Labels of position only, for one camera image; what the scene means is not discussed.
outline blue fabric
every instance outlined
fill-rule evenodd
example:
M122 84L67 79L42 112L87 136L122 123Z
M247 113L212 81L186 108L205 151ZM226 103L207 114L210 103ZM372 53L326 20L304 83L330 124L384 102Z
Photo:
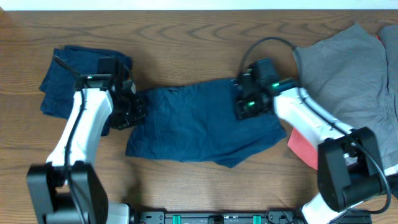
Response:
M236 94L231 79L144 92L148 114L132 132L126 155L234 167L286 137L275 115L238 121Z
M131 58L114 50L65 46L63 50L54 49L53 54L60 57L67 65L80 74L95 74L100 57L116 57L129 69L132 68ZM75 82L73 74L52 60L50 68L39 87L45 93L40 106L43 114L68 119L73 107L73 95L75 94L73 87ZM108 134L109 121L107 120L101 135L107 136Z

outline green connector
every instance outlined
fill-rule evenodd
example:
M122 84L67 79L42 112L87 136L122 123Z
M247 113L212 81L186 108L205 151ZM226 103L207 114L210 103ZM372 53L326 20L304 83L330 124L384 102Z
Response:
M173 224L181 224L181 216L173 215Z
M253 224L261 224L261 216L254 215L253 216Z

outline red fabric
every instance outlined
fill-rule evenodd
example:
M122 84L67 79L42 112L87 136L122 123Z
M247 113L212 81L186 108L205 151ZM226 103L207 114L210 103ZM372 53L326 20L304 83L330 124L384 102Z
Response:
M318 170L318 152L295 128L287 143L288 147L308 166Z

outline wood grain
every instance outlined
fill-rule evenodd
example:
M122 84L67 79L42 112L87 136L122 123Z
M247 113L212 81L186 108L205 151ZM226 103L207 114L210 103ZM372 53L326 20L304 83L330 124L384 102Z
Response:
M6 12L0 19L0 223L35 223L25 176L43 163L66 121L44 116L38 87L54 48L67 44L118 50L134 59L140 89L236 76L244 51L279 36L309 46L358 22L370 34L398 24L397 11L91 11ZM290 50L262 44L250 61L272 57L284 77L297 74ZM284 124L288 133L289 125ZM266 210L297 207L317 192L316 172L287 139L233 169L213 162L148 161L124 156L131 129L99 144L96 171L111 200L137 208ZM367 209L383 206L384 197ZM397 223L393 199L375 223Z

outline black cable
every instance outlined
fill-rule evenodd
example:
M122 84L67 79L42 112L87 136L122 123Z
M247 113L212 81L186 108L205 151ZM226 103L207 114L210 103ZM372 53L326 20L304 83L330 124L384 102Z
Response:
M80 73L78 73L75 69L73 69L71 66L67 65L60 57L53 55L52 56L53 60L59 64L62 68L64 68L65 70L71 72L73 74L73 76L75 77L76 80L79 79ZM85 82L85 85L88 88L91 88L91 86L88 84L87 80Z
M294 50L294 49L296 48L296 46L295 46L294 44L292 44L292 43L290 43L289 41L287 41L287 40L285 40L285 39L283 39L283 38L280 38L280 37L265 37L265 38L263 38L263 39L260 39L260 40L258 40L256 43L254 43L254 44L246 51L246 53L243 55L241 64L240 64L240 66L239 66L239 72L240 72L240 73L245 73L245 72L244 72L244 63L246 62L246 59L248 58L248 56L249 56L249 54L251 53L251 51L252 51L255 47L257 47L257 45L263 43L263 42L266 41L266 40L279 40L279 41L281 41L282 43L284 43L284 44L288 45L289 47L291 47L292 50Z
M78 79L78 77L80 76L80 74L78 72L76 72L76 70L72 69L71 67L69 67L62 59L60 59L58 56L54 55L53 59L55 62L57 62L61 67L63 67L65 70L68 70L69 72L71 72L76 79ZM73 185L73 181L72 178L70 176L70 163L69 163L69 158L70 158L70 146L72 144L72 140L73 137L75 135L76 132L76 128L78 126L78 123L80 121L80 118L83 114L83 111L85 110L85 106L86 106L86 102L85 102L85 96L83 93L83 90L80 90L80 95L81 95L81 105L80 105L80 110L79 113L77 114L75 123L72 126L72 130L70 131L69 137L68 137L68 141L67 141L67 145L65 146L65 155L64 155L64 162L63 162L63 171L64 171L64 176L65 178L68 180L68 185L69 185L69 189L70 189L70 195L72 196L72 201L75 204L76 207L76 211L79 215L80 221L82 224L86 224L86 220L84 218L84 214L83 214L83 210L81 209L81 205L79 203L79 200L77 199L76 196L76 192L75 192L75 187Z
M279 40L282 43L285 43L286 45L288 45L292 51L294 51L296 49L296 45L290 43L288 40L285 40L283 38L280 37L265 37L263 39L258 40L256 43L254 43L249 49L248 51L246 51L246 53L244 54L242 61L240 63L239 66L239 73L244 73L244 63L248 57L248 55L250 54L250 52L260 43L266 41L266 40ZM297 59L297 69L298 69L298 75L300 76L302 74L302 64L301 64L301 56L298 52L295 53L296 59ZM359 142L357 142L357 140L355 140L354 138L352 138L348 133L346 133L344 130L340 129L338 126L336 126L336 124L334 122L329 121L327 118L325 118L324 116L322 116L317 110L315 110L314 108L312 108L308 103L307 103L307 99L304 98L301 94L300 88L297 89L297 93L298 96L300 97L300 99L302 100L302 102L311 110L313 111L316 115L318 115L322 120L324 120L326 123L328 123L332 128L336 129L337 131L339 131L341 134L343 134L344 136L346 136L351 142L353 142L356 147L372 162L372 164L376 167L377 171L380 173L381 179L382 179L382 183L385 185L386 188L386 203L384 204L384 206L380 209L380 210L376 210L376 211L369 211L369 210L361 210L361 209L356 209L356 208L349 208L348 210L351 212L362 212L362 213L367 213L367 214L381 214L383 212L385 212L390 204L391 204L391 189L390 186L388 184L388 181L386 179L386 176L384 175L384 171L380 168L379 164L377 164L375 158L370 154L370 152L363 147L362 145L360 145Z
M77 128L78 123L80 121L80 118L81 118L81 116L83 114L83 111L85 110L85 97L84 97L84 94L83 94L83 90L80 90L80 94L81 94L80 110L79 110L79 113L77 114L76 121L73 124L72 130L70 131L69 138L68 138L68 141L67 141L67 145L65 146L65 160L63 162L63 169L64 169L64 172L65 172L65 178L68 180L70 194L72 196L73 203L75 204L77 213L79 214L80 221L81 221L82 224L86 224L86 220L84 218L83 210L81 209L81 205L79 203L79 200L77 199L75 188L73 186L73 181L72 181L72 178L70 177L70 170L69 170L69 168L70 168L70 164L69 164L70 146L72 144L72 140L73 140L73 137L75 135L75 131L76 131L76 128Z

